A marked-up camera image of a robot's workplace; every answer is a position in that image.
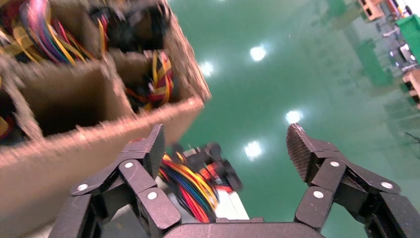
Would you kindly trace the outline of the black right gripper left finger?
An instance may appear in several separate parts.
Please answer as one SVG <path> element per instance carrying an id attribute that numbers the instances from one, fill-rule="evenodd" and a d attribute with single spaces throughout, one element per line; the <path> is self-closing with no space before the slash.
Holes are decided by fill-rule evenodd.
<path id="1" fill-rule="evenodd" d="M 129 205 L 151 238 L 181 223 L 181 214 L 155 181 L 165 150 L 164 126 L 128 143 L 115 161 L 75 184 L 49 234 L 51 238 L 99 238 L 103 226 Z"/>

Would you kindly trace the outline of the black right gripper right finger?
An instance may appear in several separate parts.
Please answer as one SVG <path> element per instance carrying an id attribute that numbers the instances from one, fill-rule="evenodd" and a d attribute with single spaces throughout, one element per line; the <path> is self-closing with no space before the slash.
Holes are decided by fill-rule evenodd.
<path id="1" fill-rule="evenodd" d="M 338 204 L 370 238 L 419 237 L 419 212 L 395 182 L 352 163 L 334 144 L 309 137 L 297 123 L 287 129 L 286 147 L 308 186 L 295 222 L 320 235 L 332 205 Z"/>

